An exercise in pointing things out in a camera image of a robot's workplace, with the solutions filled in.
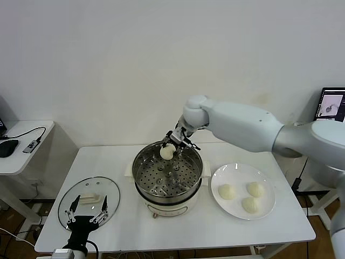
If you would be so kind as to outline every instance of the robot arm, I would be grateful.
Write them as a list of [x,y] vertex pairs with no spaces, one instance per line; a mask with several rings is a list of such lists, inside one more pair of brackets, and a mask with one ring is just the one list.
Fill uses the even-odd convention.
[[164,142],[195,147],[188,139],[199,128],[250,152],[275,152],[289,158],[302,155],[316,161],[315,181],[337,188],[341,208],[332,219],[331,236],[336,258],[345,254],[345,124],[333,120],[303,126],[284,126],[268,111],[257,107],[217,102],[206,96],[192,96],[183,115]]

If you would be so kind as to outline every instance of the laptop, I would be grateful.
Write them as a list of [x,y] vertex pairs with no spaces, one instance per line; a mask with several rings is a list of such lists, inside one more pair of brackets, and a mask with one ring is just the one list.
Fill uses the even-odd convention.
[[345,87],[324,87],[314,120],[345,122]]
[[5,123],[0,118],[0,136],[2,136],[6,132],[7,128]]

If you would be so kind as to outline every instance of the white plate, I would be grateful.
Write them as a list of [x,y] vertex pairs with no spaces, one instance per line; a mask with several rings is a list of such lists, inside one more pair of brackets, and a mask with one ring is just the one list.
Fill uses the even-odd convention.
[[[248,213],[242,207],[242,199],[252,197],[246,185],[250,182],[260,182],[265,187],[262,197],[257,199],[259,211]],[[236,188],[236,197],[233,200],[224,200],[218,193],[221,185],[233,185]],[[254,167],[243,163],[230,163],[217,169],[212,176],[211,189],[218,204],[228,213],[244,220],[257,220],[267,216],[274,208],[275,193],[267,177]]]

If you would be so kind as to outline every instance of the electrical outlet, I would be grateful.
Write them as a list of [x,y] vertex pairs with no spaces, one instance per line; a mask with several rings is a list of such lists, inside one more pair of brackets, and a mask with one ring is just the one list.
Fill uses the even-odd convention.
[[31,186],[42,186],[43,182],[39,179],[26,179]]

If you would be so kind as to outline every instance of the cooker handle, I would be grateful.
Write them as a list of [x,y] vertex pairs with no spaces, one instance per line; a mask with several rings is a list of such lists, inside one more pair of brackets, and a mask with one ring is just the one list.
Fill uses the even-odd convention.
[[133,174],[132,174],[132,167],[133,167],[133,162],[129,163],[127,165],[126,171],[125,171],[125,177],[128,178],[128,181],[130,183],[134,182]]

